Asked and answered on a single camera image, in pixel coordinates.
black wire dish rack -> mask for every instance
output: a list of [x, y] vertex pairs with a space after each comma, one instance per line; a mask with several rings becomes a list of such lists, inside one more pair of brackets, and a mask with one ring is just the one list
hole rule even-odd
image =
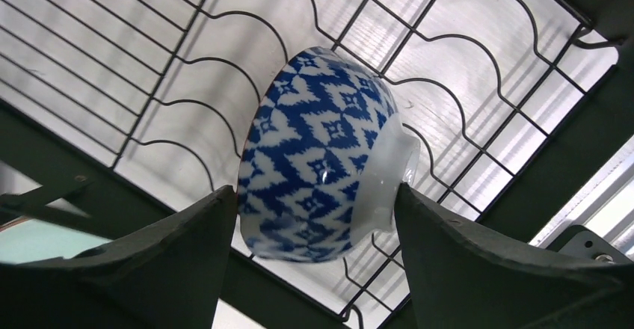
[[[175, 210], [235, 184], [262, 95], [308, 46], [391, 85], [426, 148], [414, 187], [472, 220], [617, 60], [562, 0], [0, 1], [1, 97]], [[353, 328], [409, 298], [394, 234], [323, 265], [233, 247]]]

patterned bowl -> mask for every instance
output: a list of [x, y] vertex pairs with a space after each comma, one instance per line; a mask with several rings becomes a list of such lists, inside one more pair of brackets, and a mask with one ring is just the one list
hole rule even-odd
[[238, 172], [245, 243], [258, 257], [327, 262], [393, 231], [420, 143], [385, 84], [329, 49], [295, 56], [256, 112]]

